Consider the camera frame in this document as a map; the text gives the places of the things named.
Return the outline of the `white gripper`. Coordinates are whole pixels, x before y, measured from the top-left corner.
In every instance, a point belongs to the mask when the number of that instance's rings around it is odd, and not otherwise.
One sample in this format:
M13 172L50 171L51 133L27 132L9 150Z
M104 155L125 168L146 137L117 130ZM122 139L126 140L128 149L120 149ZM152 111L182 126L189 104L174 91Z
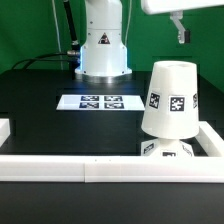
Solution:
M190 42L190 31L181 23L183 19L183 10L221 5L224 5L224 0L141 0L141 8L146 14L171 12L170 19L178 30L177 38L180 44L187 44Z

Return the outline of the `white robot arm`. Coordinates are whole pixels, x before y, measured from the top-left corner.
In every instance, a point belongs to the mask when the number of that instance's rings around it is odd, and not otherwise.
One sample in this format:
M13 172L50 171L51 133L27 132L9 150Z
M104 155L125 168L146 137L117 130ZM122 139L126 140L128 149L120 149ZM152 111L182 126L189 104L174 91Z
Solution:
M190 42L190 33L180 20L184 10L223 6L224 0L140 0L148 15L169 13L178 29L180 44ZM122 3L120 0L85 0L86 41L80 49L77 79L94 83L114 83L131 76L127 47L122 42Z

